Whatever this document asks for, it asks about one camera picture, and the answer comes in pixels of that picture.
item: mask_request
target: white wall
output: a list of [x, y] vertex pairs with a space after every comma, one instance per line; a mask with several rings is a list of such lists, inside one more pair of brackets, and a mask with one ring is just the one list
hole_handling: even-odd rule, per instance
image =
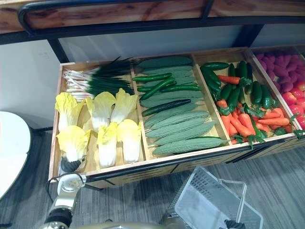
[[265, 25], [252, 47], [305, 43], [305, 24]]
[[59, 61], [47, 41], [0, 45], [0, 110], [53, 126]]
[[241, 26], [118, 33], [60, 39], [73, 62], [231, 47]]

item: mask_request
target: orange carrot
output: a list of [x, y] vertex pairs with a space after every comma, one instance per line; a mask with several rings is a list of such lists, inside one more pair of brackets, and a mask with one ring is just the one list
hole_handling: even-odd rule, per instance
[[220, 108], [227, 108], [228, 107], [228, 104], [224, 99], [217, 101], [216, 104]]
[[281, 127], [280, 125], [269, 125], [269, 127], [272, 129], [272, 130], [276, 130], [277, 128]]
[[224, 126], [225, 126], [225, 129], [228, 133], [228, 135], [230, 135], [230, 117], [229, 116], [225, 116], [225, 115], [222, 115], [220, 116], [223, 123], [224, 123]]
[[237, 132], [243, 136], [243, 137], [248, 137], [249, 135], [251, 135], [251, 131], [245, 127], [244, 125], [242, 125], [240, 123], [240, 121], [237, 118], [232, 117], [230, 119], [231, 124], [236, 128]]
[[248, 114], [240, 114], [239, 121], [251, 131], [252, 135], [255, 135], [255, 130], [252, 126], [251, 119]]
[[232, 116], [236, 119], [238, 119], [238, 112], [237, 109], [235, 108], [235, 110], [232, 112]]
[[232, 76], [225, 76], [225, 75], [218, 75], [218, 79], [225, 83], [231, 83], [231, 84], [239, 84], [240, 78], [239, 77], [232, 77]]
[[292, 133], [292, 126], [291, 125], [286, 125], [284, 126], [284, 129], [287, 133]]
[[272, 110], [273, 113], [278, 113], [280, 114], [280, 118], [284, 118], [284, 113], [283, 110], [281, 108], [275, 108]]
[[234, 135], [238, 134], [237, 129], [230, 123], [230, 137], [233, 137]]
[[264, 125], [279, 125], [285, 126], [289, 124], [288, 118], [269, 118], [269, 119], [261, 119], [258, 120], [259, 123]]
[[270, 118], [279, 118], [281, 115], [276, 112], [266, 112], [263, 119], [270, 119]]

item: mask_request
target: floor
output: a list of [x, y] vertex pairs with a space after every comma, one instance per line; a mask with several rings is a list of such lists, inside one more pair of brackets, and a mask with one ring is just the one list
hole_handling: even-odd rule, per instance
[[[11, 229], [37, 229], [43, 223], [51, 206], [45, 191], [50, 147], [50, 133], [33, 137], [23, 173], [0, 201], [0, 223], [12, 223]], [[263, 215], [265, 229], [304, 228], [305, 147], [207, 169], [218, 178], [246, 182], [246, 201]], [[101, 191], [83, 188], [71, 228], [107, 219], [159, 222], [190, 173], [166, 175]], [[55, 188], [51, 187], [53, 196]]]

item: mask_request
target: white plastic basket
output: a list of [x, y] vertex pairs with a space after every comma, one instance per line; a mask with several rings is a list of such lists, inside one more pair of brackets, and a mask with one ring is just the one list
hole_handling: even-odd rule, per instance
[[[241, 197], [223, 182], [243, 184]], [[225, 220], [244, 223], [246, 229], [261, 229], [263, 217], [244, 201], [245, 192], [244, 182], [217, 179], [197, 166], [171, 203], [169, 214], [192, 229], [225, 229]]]

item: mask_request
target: red tomato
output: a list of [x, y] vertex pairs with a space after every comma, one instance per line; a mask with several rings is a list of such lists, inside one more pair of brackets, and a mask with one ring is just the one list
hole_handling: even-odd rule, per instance
[[305, 118], [304, 117], [299, 117], [299, 118], [297, 118], [297, 121], [299, 122], [301, 128], [303, 130], [305, 130]]
[[305, 98], [298, 99], [296, 104], [302, 106], [303, 110], [305, 111]]
[[298, 88], [293, 88], [290, 92], [291, 92], [291, 93], [295, 96], [295, 98], [297, 98], [297, 99], [304, 98], [303, 91], [301, 91], [301, 90], [298, 89]]
[[282, 97], [284, 98], [284, 100], [288, 105], [296, 103], [296, 97], [291, 92], [286, 92], [282, 94]]
[[304, 114], [304, 110], [300, 105], [292, 104], [289, 106], [289, 108], [293, 114], [299, 113], [297, 117], [301, 117]]
[[305, 82], [298, 81], [294, 85], [296, 88], [300, 89], [301, 91], [305, 91]]

